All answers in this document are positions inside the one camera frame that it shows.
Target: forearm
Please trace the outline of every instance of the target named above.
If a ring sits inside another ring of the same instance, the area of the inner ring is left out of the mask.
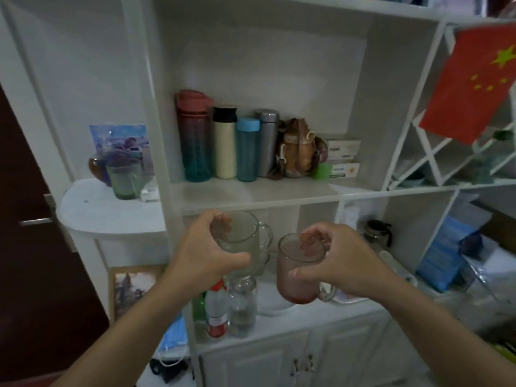
[[[59,378],[54,387],[132,387],[164,332],[188,302],[180,284],[160,281]]]
[[[471,387],[514,384],[514,364],[402,279],[389,285],[377,301],[396,319],[438,382]]]

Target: small yellow star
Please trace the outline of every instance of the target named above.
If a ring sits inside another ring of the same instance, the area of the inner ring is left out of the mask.
[[[501,69],[505,66],[507,62],[516,58],[516,54],[513,54],[514,46],[512,45],[508,49],[499,50],[496,53],[496,59],[491,61],[491,64],[498,64],[498,67]]]

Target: chinese flag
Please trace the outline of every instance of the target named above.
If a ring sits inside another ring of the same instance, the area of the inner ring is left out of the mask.
[[[472,144],[516,79],[516,24],[459,32],[419,126]]]

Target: hand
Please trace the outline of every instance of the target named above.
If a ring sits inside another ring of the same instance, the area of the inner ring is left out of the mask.
[[[230,271],[251,263],[249,253],[231,254],[219,247],[210,233],[214,220],[229,223],[231,219],[216,210],[201,214],[183,234],[178,252],[162,280],[180,282],[190,298],[210,289]]]
[[[305,229],[329,246],[320,264],[294,269],[290,274],[299,280],[323,281],[337,286],[348,295],[375,299],[385,286],[399,277],[371,249],[357,231],[344,224],[320,222]]]

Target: gray thermos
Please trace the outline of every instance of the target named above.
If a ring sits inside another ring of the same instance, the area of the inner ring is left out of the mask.
[[[258,176],[267,177],[276,156],[276,137],[278,136],[278,120],[280,114],[276,110],[255,110],[260,120],[260,159]]]

